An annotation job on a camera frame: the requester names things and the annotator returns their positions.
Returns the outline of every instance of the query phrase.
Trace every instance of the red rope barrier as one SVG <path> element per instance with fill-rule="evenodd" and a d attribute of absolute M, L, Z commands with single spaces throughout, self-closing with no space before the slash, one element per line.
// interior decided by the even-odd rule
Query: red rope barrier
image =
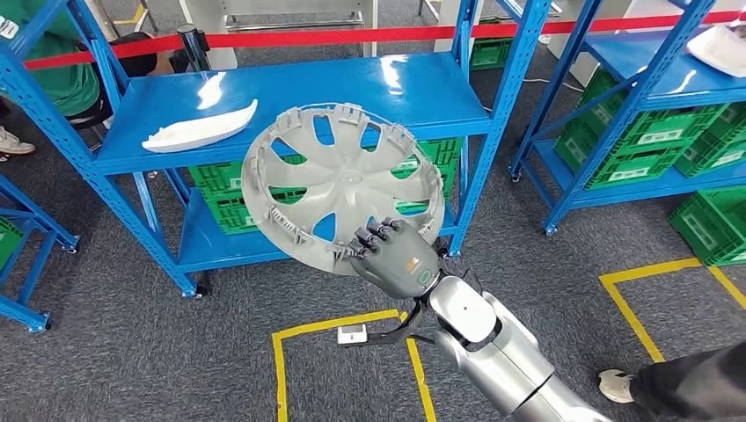
<path fill-rule="evenodd" d="M 746 18 L 740 11 L 718 11 L 705 16 L 706 24 L 732 22 Z M 678 15 L 653 16 L 644 18 L 598 19 L 590 27 L 591 32 L 608 32 L 629 29 L 646 29 L 673 26 Z M 547 22 L 541 33 L 558 34 L 573 31 L 575 22 Z M 476 25 L 472 28 L 472 37 L 500 38 L 513 37 L 518 25 L 489 24 Z M 453 37 L 453 26 L 416 26 L 407 28 L 377 29 L 335 29 L 323 31 L 274 31 L 263 33 L 215 33 L 208 34 L 207 41 L 211 48 L 220 47 L 290 47 L 317 46 L 330 44 L 358 44 L 361 42 L 393 42 L 440 40 Z M 119 58 L 136 55 L 149 55 L 161 51 L 181 48 L 179 37 L 175 34 L 156 37 L 113 46 L 114 54 Z M 69 66 L 93 62 L 89 52 L 58 55 L 44 59 L 31 60 L 25 63 L 29 70 Z"/>

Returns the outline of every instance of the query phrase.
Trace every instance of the blue shelving unit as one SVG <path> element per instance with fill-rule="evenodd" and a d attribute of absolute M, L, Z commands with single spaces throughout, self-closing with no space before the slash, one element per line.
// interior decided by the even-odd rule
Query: blue shelving unit
<path fill-rule="evenodd" d="M 583 5 L 565 51 L 554 70 L 552 81 L 509 168 L 514 181 L 518 181 L 523 173 L 527 174 L 550 208 L 549 215 L 542 222 L 547 235 L 553 235 L 557 231 L 557 224 L 571 209 L 746 184 L 746 164 L 741 164 L 696 178 L 686 178 L 672 168 L 654 181 L 584 189 L 591 175 L 611 151 L 614 142 L 638 113 L 746 100 L 746 79 L 720 73 L 683 51 L 686 41 L 701 31 L 699 26 L 714 0 L 691 0 L 688 4 L 679 2 L 684 13 L 670 31 L 587 37 L 590 23 L 601 2 L 602 0 L 588 0 Z M 581 51 L 592 54 L 619 84 L 574 112 L 543 126 L 563 79 Z M 547 139 L 547 134 L 619 90 L 628 90 L 629 95 L 601 135 L 589 158 L 573 174 L 555 154 L 554 140 Z M 548 170 L 552 182 L 559 187 L 559 196 L 550 194 L 544 180 L 532 167 L 530 155 L 535 156 L 537 162 Z"/>
<path fill-rule="evenodd" d="M 190 273 L 286 258 L 260 233 L 224 235 L 199 194 L 181 179 L 178 169 L 243 160 L 254 137 L 291 106 L 354 103 L 403 124 L 422 140 L 484 135 L 473 167 L 469 165 L 469 142 L 464 142 L 458 208 L 449 210 L 441 232 L 451 237 L 450 253 L 458 254 L 549 2 L 529 2 L 521 16 L 516 16 L 519 29 L 490 113 L 482 107 L 468 81 L 468 44 L 475 6 L 476 0 L 461 2 L 449 53 L 292 63 L 129 80 L 83 0 L 49 0 L 10 47 L 0 45 L 0 86 L 91 184 L 184 296 L 198 294 Z M 65 9 L 99 64 L 115 110 L 113 126 L 95 155 L 44 96 L 22 62 L 24 52 L 51 17 Z M 206 107 L 201 102 L 201 89 L 218 77 L 221 80 L 216 84 L 217 103 Z M 153 154 L 141 146 L 148 135 L 174 121 L 233 111 L 254 98 L 259 101 L 259 108 L 251 123 L 229 139 L 171 154 Z M 165 244 L 143 177 L 143 171 L 157 169 L 167 169 L 165 174 L 185 207 L 179 253 L 175 256 Z M 135 178 L 145 218 L 114 182 L 114 175 L 127 173 Z"/>
<path fill-rule="evenodd" d="M 48 325 L 49 314 L 36 312 L 28 307 L 31 294 L 55 243 L 64 251 L 75 252 L 78 236 L 71 235 L 4 176 L 0 176 L 0 198 L 3 200 L 2 205 L 7 207 L 0 207 L 0 215 L 23 232 L 20 244 L 0 269 L 0 287 L 10 275 L 29 236 L 35 230 L 44 236 L 18 295 L 15 298 L 0 295 L 0 316 L 26 325 L 30 332 L 44 331 Z"/>

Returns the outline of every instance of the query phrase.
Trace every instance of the yellow floor marking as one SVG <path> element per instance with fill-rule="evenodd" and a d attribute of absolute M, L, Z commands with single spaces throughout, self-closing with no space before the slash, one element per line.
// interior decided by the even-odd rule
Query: yellow floor marking
<path fill-rule="evenodd" d="M 406 313 L 399 314 L 399 311 L 396 309 L 379 310 L 377 312 L 370 312 L 367 314 L 344 316 L 342 318 L 334 318 L 326 321 L 319 321 L 316 323 L 298 325 L 296 327 L 287 328 L 285 330 L 273 333 L 272 347 L 274 349 L 274 371 L 277 377 L 278 422 L 287 422 L 288 420 L 288 397 L 285 384 L 285 356 L 282 352 L 282 341 L 285 338 L 294 337 L 299 334 L 308 334 L 314 331 L 328 330 L 330 328 L 336 328 L 343 325 L 370 323 L 386 318 L 399 318 L 401 321 L 404 321 L 404 319 L 406 318 Z M 420 391 L 422 407 L 425 410 L 425 417 L 428 422 L 435 422 L 435 411 L 433 410 L 430 391 L 428 389 L 428 385 L 425 383 L 425 373 L 422 370 L 420 354 L 417 352 L 417 346 L 415 345 L 413 339 L 408 338 L 406 340 L 406 348 L 409 352 L 409 357 L 412 360 L 414 377 L 417 380 L 417 388 Z"/>
<path fill-rule="evenodd" d="M 698 266 L 702 266 L 702 263 L 700 263 L 696 258 L 679 259 L 678 261 L 663 262 L 661 264 L 655 264 L 654 266 L 643 266 L 640 268 L 633 268 L 632 270 L 620 271 L 618 273 L 605 274 L 599 278 L 601 281 L 607 280 L 611 283 L 619 283 L 622 281 L 650 277 L 652 275 L 672 273 L 685 268 L 697 268 Z"/>
<path fill-rule="evenodd" d="M 137 9 L 135 10 L 135 15 L 129 19 L 129 20 L 115 20 L 115 25 L 137 25 L 138 22 L 140 22 L 140 18 L 143 17 L 143 13 L 145 12 L 145 8 L 142 4 L 137 5 Z"/>
<path fill-rule="evenodd" d="M 632 312 L 632 309 L 630 309 L 629 305 L 625 301 L 625 298 L 622 297 L 617 287 L 614 286 L 614 282 L 608 281 L 608 279 L 603 280 L 603 276 L 601 276 L 600 278 L 601 284 L 606 289 L 606 291 L 609 292 L 611 299 L 614 301 L 614 303 L 617 304 L 617 307 L 619 307 L 619 311 L 622 313 L 622 317 L 625 318 L 630 327 L 632 327 L 634 333 L 637 334 L 637 338 L 640 339 L 640 342 L 645 347 L 645 350 L 647 350 L 647 354 L 649 354 L 655 362 L 664 362 L 665 359 L 663 358 L 661 351 L 658 350 L 658 347 L 650 338 L 650 335 L 647 334 L 645 327 L 640 324 L 640 320 L 637 319 L 637 317 L 634 315 L 634 312 Z"/>
<path fill-rule="evenodd" d="M 746 296 L 744 296 L 743 293 L 741 293 L 741 290 L 739 290 L 738 287 L 736 287 L 733 282 L 725 276 L 723 271 L 721 271 L 717 266 L 708 266 L 707 269 L 710 270 L 710 273 L 712 273 L 716 279 L 718 279 L 720 284 L 728 291 L 728 293 L 733 296 L 735 301 L 741 305 L 741 308 L 746 309 Z"/>

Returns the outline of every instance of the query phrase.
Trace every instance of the green shirt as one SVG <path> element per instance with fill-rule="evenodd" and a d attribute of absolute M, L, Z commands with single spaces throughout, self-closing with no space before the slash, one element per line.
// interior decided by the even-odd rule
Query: green shirt
<path fill-rule="evenodd" d="M 10 44 L 33 18 L 45 0 L 0 0 L 0 42 Z M 32 47 L 26 60 L 75 53 L 79 35 L 62 11 Z M 60 113 L 71 116 L 93 106 L 99 97 L 99 80 L 90 64 L 76 64 L 31 72 Z"/>

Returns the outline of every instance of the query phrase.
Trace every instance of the white sneaker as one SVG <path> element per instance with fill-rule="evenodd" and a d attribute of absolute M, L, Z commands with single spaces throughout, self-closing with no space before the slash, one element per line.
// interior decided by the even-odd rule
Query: white sneaker
<path fill-rule="evenodd" d="M 35 150 L 36 147 L 32 144 L 21 142 L 16 135 L 0 126 L 0 153 L 23 156 L 24 154 L 31 154 Z"/>
<path fill-rule="evenodd" d="M 632 393 L 630 393 L 630 382 L 634 375 L 628 375 L 618 369 L 609 369 L 598 375 L 601 382 L 598 388 L 601 393 L 612 402 L 631 403 Z"/>

